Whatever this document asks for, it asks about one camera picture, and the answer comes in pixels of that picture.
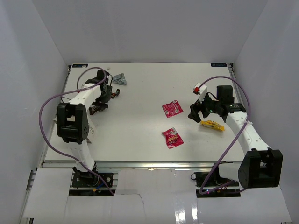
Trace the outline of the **red snack packet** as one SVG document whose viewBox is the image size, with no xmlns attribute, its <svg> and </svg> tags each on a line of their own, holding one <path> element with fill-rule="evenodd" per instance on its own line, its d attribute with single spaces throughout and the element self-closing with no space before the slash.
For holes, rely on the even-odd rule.
<svg viewBox="0 0 299 224">
<path fill-rule="evenodd" d="M 184 144 L 184 141 L 182 140 L 182 138 L 180 137 L 180 135 L 174 127 L 162 132 L 162 135 L 165 137 L 168 149 L 173 149 Z"/>
<path fill-rule="evenodd" d="M 167 118 L 173 117 L 183 112 L 183 109 L 177 100 L 173 100 L 168 104 L 162 105 L 162 109 Z"/>
</svg>

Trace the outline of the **silver snack packet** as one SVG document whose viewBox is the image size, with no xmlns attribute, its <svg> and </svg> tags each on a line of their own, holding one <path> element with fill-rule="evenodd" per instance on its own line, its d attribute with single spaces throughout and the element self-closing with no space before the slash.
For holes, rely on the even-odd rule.
<svg viewBox="0 0 299 224">
<path fill-rule="evenodd" d="M 127 81 L 126 81 L 124 73 L 120 73 L 118 75 L 113 76 L 112 83 L 118 84 L 118 85 L 127 85 Z"/>
</svg>

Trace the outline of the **purple snack bar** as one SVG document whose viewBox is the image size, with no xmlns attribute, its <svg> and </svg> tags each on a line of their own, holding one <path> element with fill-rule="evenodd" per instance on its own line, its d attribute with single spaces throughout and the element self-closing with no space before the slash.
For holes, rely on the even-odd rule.
<svg viewBox="0 0 299 224">
<path fill-rule="evenodd" d="M 100 106 L 91 106 L 89 107 L 89 115 L 94 115 L 96 112 L 102 111 L 102 107 Z"/>
</svg>

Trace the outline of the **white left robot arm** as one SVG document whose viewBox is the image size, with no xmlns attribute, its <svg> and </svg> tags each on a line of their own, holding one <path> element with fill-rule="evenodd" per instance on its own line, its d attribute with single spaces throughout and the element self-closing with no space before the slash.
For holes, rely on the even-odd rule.
<svg viewBox="0 0 299 224">
<path fill-rule="evenodd" d="M 82 85 L 82 91 L 77 91 L 74 98 L 57 107 L 57 135 L 69 144 L 72 155 L 78 159 L 76 169 L 89 169 L 82 178 L 88 186 L 96 185 L 99 180 L 99 175 L 92 171 L 95 161 L 89 150 L 96 135 L 90 116 L 107 109 L 109 100 L 120 94 L 119 89 L 113 92 L 112 80 L 108 72 L 98 70 L 96 77 Z"/>
</svg>

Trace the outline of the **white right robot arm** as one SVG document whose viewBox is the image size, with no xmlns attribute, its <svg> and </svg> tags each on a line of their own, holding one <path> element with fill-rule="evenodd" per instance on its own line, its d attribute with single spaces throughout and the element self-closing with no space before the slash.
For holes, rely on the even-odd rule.
<svg viewBox="0 0 299 224">
<path fill-rule="evenodd" d="M 244 152 L 242 162 L 216 162 L 211 181 L 222 186 L 227 180 L 238 182 L 244 189 L 274 188 L 279 185 L 283 155 L 280 150 L 272 149 L 259 136 L 253 124 L 247 119 L 244 106 L 235 102 L 233 87 L 219 85 L 216 95 L 207 91 L 205 85 L 197 84 L 193 93 L 198 100 L 190 106 L 188 118 L 200 123 L 211 113 L 219 115 L 233 131 L 237 142 Z"/>
</svg>

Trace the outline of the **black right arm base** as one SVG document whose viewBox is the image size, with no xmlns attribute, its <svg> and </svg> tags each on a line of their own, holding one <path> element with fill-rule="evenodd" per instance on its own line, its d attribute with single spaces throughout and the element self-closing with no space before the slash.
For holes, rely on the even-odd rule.
<svg viewBox="0 0 299 224">
<path fill-rule="evenodd" d="M 216 178 L 212 175 L 207 181 L 206 185 L 203 188 L 206 194 L 200 194 L 199 189 L 203 184 L 205 178 L 207 177 L 208 172 L 194 172 L 191 174 L 190 179 L 196 184 L 196 196 L 197 198 L 225 198 L 225 197 L 240 197 L 241 190 L 239 188 L 238 182 L 233 182 L 228 186 L 219 188 L 216 191 L 211 192 L 210 190 L 215 187 L 219 187 L 226 182 L 229 182 L 229 179 L 225 178 Z"/>
</svg>

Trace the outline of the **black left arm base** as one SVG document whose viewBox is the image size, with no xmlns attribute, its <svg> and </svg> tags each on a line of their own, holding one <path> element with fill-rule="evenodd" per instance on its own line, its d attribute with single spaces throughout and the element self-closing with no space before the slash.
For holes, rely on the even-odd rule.
<svg viewBox="0 0 299 224">
<path fill-rule="evenodd" d="M 94 174 L 91 174 L 89 172 L 85 171 L 79 171 L 76 167 L 73 167 L 73 180 L 72 180 L 72 187 L 74 188 L 87 188 L 87 187 L 98 187 L 102 184 L 102 187 L 105 187 L 105 184 L 103 184 L 102 180 L 95 176 Z M 113 173 L 99 173 L 93 169 L 93 172 L 97 173 L 101 178 L 106 182 L 106 184 L 109 187 L 112 187 L 113 185 Z"/>
</svg>

